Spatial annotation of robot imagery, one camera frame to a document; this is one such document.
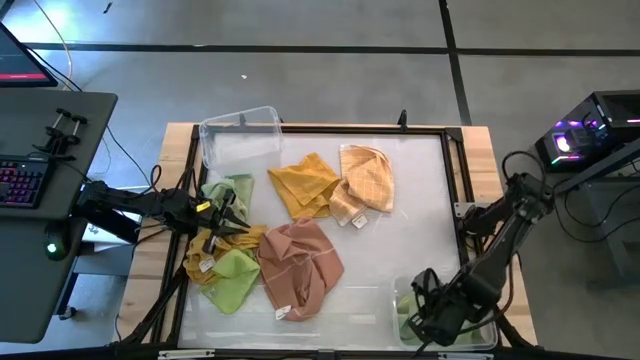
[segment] rgb keyboard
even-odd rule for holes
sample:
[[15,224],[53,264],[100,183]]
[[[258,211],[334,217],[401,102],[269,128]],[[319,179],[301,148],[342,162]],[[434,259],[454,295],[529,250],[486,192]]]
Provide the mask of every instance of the rgb keyboard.
[[46,158],[0,155],[0,206],[38,207],[50,169]]

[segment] white cable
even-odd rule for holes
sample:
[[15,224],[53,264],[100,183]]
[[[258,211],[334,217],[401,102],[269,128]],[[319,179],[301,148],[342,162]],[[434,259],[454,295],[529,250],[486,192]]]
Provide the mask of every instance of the white cable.
[[47,18],[47,21],[49,21],[49,24],[51,24],[51,27],[53,27],[53,30],[55,30],[56,34],[58,34],[58,37],[60,38],[60,41],[62,41],[62,46],[64,47],[64,51],[67,53],[67,60],[68,60],[68,64],[69,64],[69,72],[67,73],[67,78],[69,80],[67,80],[64,83],[66,88],[63,89],[63,90],[71,89],[71,87],[70,87],[70,79],[71,79],[71,76],[73,76],[73,60],[71,60],[71,53],[69,52],[69,48],[67,47],[67,43],[64,41],[64,38],[62,37],[62,34],[60,34],[60,31],[58,31],[58,28],[53,24],[53,21],[51,21],[51,19],[49,18],[49,15],[47,15],[47,13],[44,11],[42,6],[40,6],[40,3],[38,2],[38,0],[33,0],[33,3],[36,4],[38,9],[40,9],[40,12],[42,12],[42,15],[44,15],[44,17]]

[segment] computer monitor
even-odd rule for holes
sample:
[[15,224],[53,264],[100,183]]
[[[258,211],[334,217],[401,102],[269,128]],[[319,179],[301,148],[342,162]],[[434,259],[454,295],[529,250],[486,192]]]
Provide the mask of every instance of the computer monitor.
[[47,69],[0,23],[0,88],[56,85]]

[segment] wooden table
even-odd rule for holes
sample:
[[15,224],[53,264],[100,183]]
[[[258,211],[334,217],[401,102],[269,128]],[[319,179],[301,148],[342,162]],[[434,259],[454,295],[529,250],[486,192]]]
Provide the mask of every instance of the wooden table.
[[[185,162],[189,150],[189,143],[193,130],[192,123],[169,123],[165,133],[162,150],[158,164],[162,166],[162,177],[158,183],[158,188],[172,188],[175,186],[178,178],[184,171]],[[340,124],[296,124],[296,126],[356,126],[356,125],[340,125]],[[464,136],[464,146],[467,156],[467,164],[471,177],[471,183],[475,201],[479,203],[489,203],[502,196],[502,187],[498,169],[496,167],[493,148],[491,146],[491,137],[487,127],[471,126],[462,127]],[[462,180],[460,176],[459,161],[457,161],[457,153],[452,145],[452,160],[454,164],[454,172],[456,175],[457,189],[460,199],[464,199],[464,191],[462,190]],[[201,151],[198,150],[195,159],[196,178],[199,175],[200,164],[202,163]],[[156,229],[145,229],[140,236],[156,231]],[[167,252],[169,249],[170,233],[165,232],[157,235],[148,241],[140,244],[135,251],[134,259],[129,272],[129,279],[122,299],[120,307],[120,317],[118,327],[123,337],[126,337],[135,326],[142,320],[158,297],[160,286],[162,283],[162,274],[165,267]],[[186,245],[186,236],[180,240],[179,252],[175,268],[180,266],[180,260],[184,254]],[[511,307],[507,311],[507,318],[520,334],[531,343],[537,343],[536,335],[531,321],[531,313],[529,311],[529,302],[522,280],[522,272],[517,258],[514,258],[514,299]],[[508,294],[507,286],[503,290],[503,298],[501,306],[504,304],[506,295]],[[164,341],[168,336],[173,321],[173,313],[175,308],[175,295],[167,306],[167,312],[164,319],[161,339]]]

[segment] concrete floor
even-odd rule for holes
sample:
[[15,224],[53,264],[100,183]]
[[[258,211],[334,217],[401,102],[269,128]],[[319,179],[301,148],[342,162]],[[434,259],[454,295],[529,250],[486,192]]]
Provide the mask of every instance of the concrete floor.
[[[70,42],[446,46],[437,0],[128,0],[115,1],[107,14],[102,13],[106,2],[41,2]],[[448,2],[458,47],[640,48],[640,5],[633,0]],[[16,1],[4,23],[22,41],[58,42],[29,0]],[[40,53],[66,70],[63,52]],[[78,85],[120,97],[112,129],[144,169],[155,164],[167,122],[200,121],[265,104],[288,122],[392,123],[406,108],[411,124],[460,124],[446,55],[72,55]],[[460,64],[471,121],[490,128],[498,160],[528,148],[591,91],[640,88],[636,57],[462,56]],[[99,174],[108,163],[101,146],[90,176],[115,187],[141,184],[135,167],[110,139],[107,143],[109,171]],[[527,167],[521,163],[514,169],[518,166]],[[523,273],[539,343],[558,351],[640,358],[640,290],[586,288],[611,267],[602,250],[602,244],[566,238],[555,217],[529,236]],[[42,343],[0,344],[0,352],[111,341],[123,282],[82,279],[72,302],[77,297],[88,316],[54,320]],[[99,302],[85,302],[77,294],[103,295]]]

